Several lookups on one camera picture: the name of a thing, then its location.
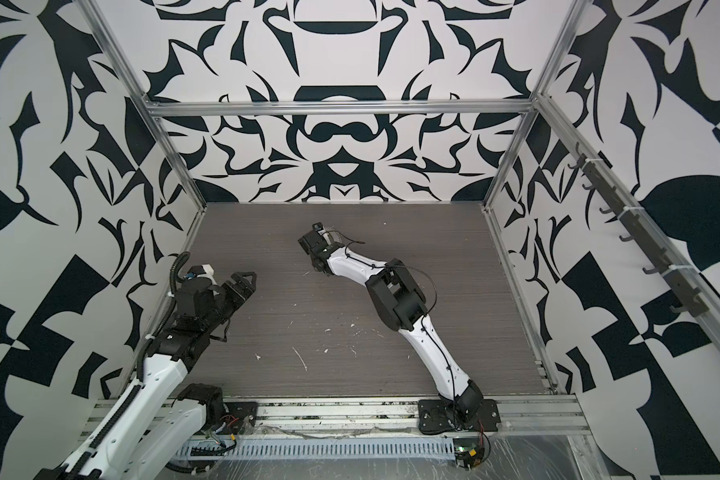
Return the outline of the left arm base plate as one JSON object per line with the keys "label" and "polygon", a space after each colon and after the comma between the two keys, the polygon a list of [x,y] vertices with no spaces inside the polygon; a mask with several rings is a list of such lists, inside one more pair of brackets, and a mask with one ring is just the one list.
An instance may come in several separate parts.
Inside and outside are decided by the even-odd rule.
{"label": "left arm base plate", "polygon": [[214,425],[214,433],[231,436],[252,432],[257,425],[258,407],[256,401],[226,401],[224,411]]}

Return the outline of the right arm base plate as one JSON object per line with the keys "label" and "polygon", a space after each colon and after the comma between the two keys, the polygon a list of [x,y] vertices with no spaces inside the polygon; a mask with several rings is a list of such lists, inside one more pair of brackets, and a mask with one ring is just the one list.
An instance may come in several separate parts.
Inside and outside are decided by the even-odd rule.
{"label": "right arm base plate", "polygon": [[417,428],[423,435],[458,431],[497,432],[501,423],[498,405],[493,399],[483,399],[469,414],[460,412],[452,402],[443,399],[419,400],[417,418]]}

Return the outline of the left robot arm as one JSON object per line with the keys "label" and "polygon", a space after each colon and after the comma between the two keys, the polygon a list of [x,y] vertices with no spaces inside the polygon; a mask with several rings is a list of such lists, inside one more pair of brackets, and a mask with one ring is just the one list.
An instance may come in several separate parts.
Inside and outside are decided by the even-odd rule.
{"label": "left robot arm", "polygon": [[257,275],[235,272],[218,285],[208,266],[190,269],[173,294],[168,322],[150,339],[134,378],[102,422],[39,479],[154,479],[198,432],[215,436],[228,411],[219,387],[181,384],[214,331],[255,293]]}

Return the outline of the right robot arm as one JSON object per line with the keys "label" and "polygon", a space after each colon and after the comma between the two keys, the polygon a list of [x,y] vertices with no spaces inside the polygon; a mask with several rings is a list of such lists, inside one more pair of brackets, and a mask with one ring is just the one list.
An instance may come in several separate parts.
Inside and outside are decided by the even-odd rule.
{"label": "right robot arm", "polygon": [[366,289],[382,323],[401,334],[423,362],[455,421],[465,424],[473,420],[483,394],[436,332],[425,293],[411,270],[396,258],[383,262],[365,257],[352,249],[353,243],[321,223],[298,240],[315,270]]}

